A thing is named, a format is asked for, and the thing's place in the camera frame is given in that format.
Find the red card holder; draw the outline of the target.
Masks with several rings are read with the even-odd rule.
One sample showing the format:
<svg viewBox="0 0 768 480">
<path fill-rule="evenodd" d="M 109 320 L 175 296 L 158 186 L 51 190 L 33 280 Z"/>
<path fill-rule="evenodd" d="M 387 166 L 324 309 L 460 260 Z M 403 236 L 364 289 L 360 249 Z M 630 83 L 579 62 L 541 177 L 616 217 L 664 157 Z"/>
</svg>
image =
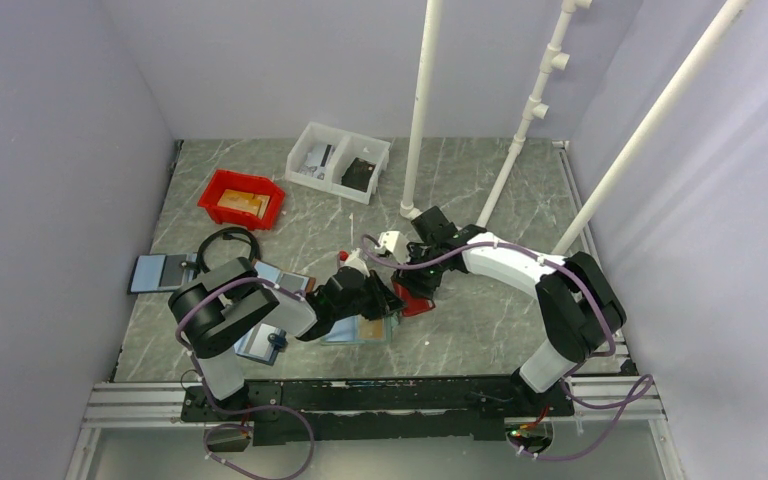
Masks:
<svg viewBox="0 0 768 480">
<path fill-rule="evenodd" d="M 433 300 L 416 297 L 398 283 L 394 283 L 393 287 L 395 294 L 405 303 L 405 307 L 400 311 L 402 317 L 417 316 L 435 308 Z"/>
</svg>

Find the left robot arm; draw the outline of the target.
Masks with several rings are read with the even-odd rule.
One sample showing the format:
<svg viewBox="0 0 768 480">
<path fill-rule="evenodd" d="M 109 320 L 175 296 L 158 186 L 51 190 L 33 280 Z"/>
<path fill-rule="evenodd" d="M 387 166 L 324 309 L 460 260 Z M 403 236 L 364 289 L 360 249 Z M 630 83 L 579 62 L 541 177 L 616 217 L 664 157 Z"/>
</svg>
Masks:
<svg viewBox="0 0 768 480">
<path fill-rule="evenodd" d="M 201 378 L 208 407 L 224 420 L 239 417 L 248 405 L 249 386 L 234 346 L 259 324 L 309 342 L 344 319 L 379 320 L 405 306 L 376 271 L 352 255 L 310 292 L 265 279 L 239 257 L 181 286 L 168 300 L 176 339 Z"/>
</svg>

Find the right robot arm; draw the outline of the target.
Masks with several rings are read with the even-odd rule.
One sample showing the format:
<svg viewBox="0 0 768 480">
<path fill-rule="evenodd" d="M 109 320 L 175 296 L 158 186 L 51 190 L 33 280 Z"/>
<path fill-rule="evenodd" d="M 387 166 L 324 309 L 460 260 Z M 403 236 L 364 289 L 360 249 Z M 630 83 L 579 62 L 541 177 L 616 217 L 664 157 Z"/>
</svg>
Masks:
<svg viewBox="0 0 768 480">
<path fill-rule="evenodd" d="M 437 207 L 411 224 L 418 241 L 388 231 L 378 236 L 375 251 L 398 262 L 393 281 L 412 297 L 432 299 L 444 273 L 459 271 L 499 281 L 537 302 L 546 338 L 511 376 L 511 401 L 524 415 L 545 407 L 549 390 L 564 375 L 595 353 L 609 352 L 610 338 L 627 321 L 601 267 L 586 252 L 539 253 L 482 226 L 458 227 Z"/>
</svg>

